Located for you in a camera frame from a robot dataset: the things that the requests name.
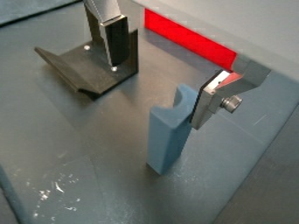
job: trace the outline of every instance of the bolt head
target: bolt head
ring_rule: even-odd
[[[89,45],[84,45],[84,50],[85,50],[85,51],[89,50]]]
[[[116,71],[117,71],[117,67],[116,67],[116,66],[112,66],[112,67],[111,67],[111,71],[112,71],[112,72],[116,72]]]

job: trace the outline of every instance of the red panel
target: red panel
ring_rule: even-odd
[[[231,70],[236,58],[235,52],[148,9],[144,10],[144,27],[224,69]]]

